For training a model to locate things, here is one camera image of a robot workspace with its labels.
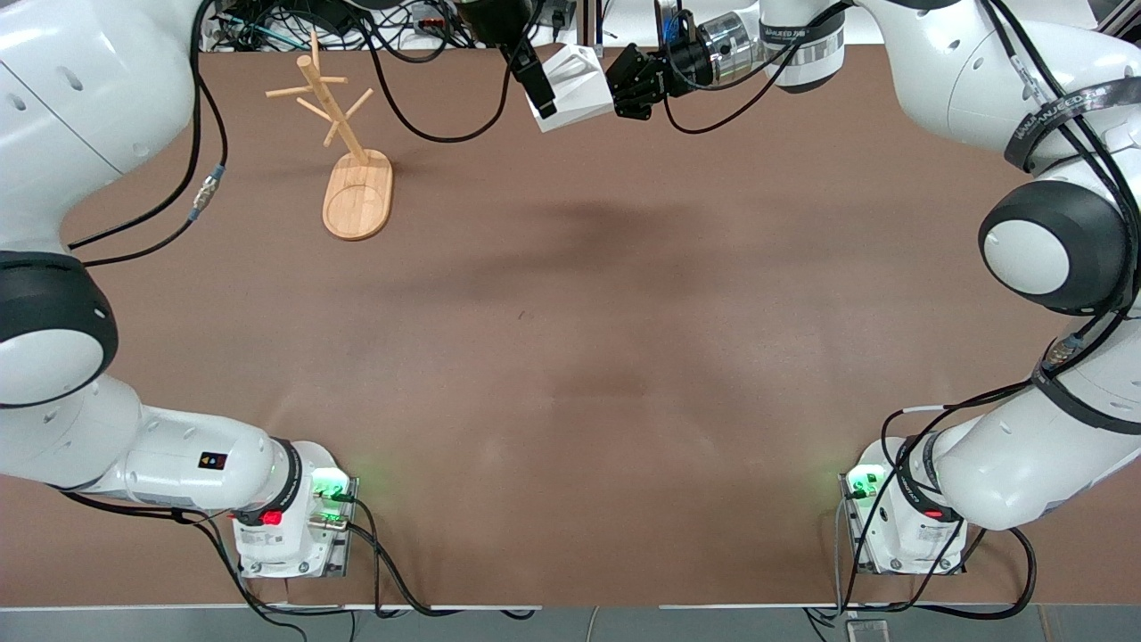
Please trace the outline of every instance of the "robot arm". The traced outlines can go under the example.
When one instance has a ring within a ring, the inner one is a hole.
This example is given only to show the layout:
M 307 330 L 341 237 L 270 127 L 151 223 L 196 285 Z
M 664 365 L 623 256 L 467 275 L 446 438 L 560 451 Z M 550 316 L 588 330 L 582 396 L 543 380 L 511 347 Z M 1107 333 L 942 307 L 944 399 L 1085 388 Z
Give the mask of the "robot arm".
M 852 2 L 880 26 L 904 111 L 932 133 L 1005 151 L 1014 160 L 1012 137 L 1025 137 L 1053 112 L 1102 96 L 1115 82 L 1130 82 L 1141 70 L 1141 51 L 1131 43 L 1027 22 L 1030 41 L 1065 96 L 1049 92 L 1042 74 L 1021 64 L 1030 58 L 1020 42 L 1014 43 L 1018 59 L 1008 55 L 982 1 Z M 656 52 L 628 48 L 607 73 L 618 115 L 649 117 L 650 105 L 664 96 L 731 82 L 774 54 L 779 59 L 791 41 L 802 44 L 784 60 L 776 84 L 794 92 L 819 87 L 842 64 L 842 24 L 798 25 L 811 24 L 828 5 L 761 0 L 678 30 Z M 662 24 L 671 24 L 670 13 Z M 766 71 L 770 78 L 778 72 Z M 1085 94 L 1073 94 L 1079 90 Z M 1084 117 L 1135 190 L 1141 187 L 1141 108 L 1135 99 L 1122 103 Z M 1133 212 L 1120 206 L 1118 195 L 1060 131 L 1018 160 L 1035 178 L 984 219 L 979 245 L 987 267 L 1012 291 L 1055 311 L 1094 316 L 1117 304 L 1114 296 L 1136 262 L 1135 241 L 1134 246 L 1127 242 Z M 865 568 L 926 574 L 944 552 L 946 572 L 965 542 L 963 520 L 993 530 L 1027 523 L 1138 457 L 1141 304 L 1125 301 L 1116 309 L 1112 320 L 1107 315 L 1085 333 L 1077 331 L 1081 323 L 1065 333 L 1036 368 L 1033 385 L 994 411 L 921 440 L 893 438 L 885 448 L 879 442 L 867 448 L 845 477 L 856 530 L 868 520 L 879 525 L 860 545 Z M 1070 359 L 1073 367 L 1059 368 Z M 885 486 L 901 455 L 907 458 L 899 483 Z
M 59 239 L 75 203 L 185 128 L 197 90 L 188 47 L 205 9 L 201 0 L 0 8 L 0 474 L 229 510 L 244 567 L 261 569 L 248 575 L 319 576 L 338 537 L 321 515 L 340 512 L 327 496 L 349 481 L 332 456 L 234 420 L 141 405 L 104 374 L 115 318 Z

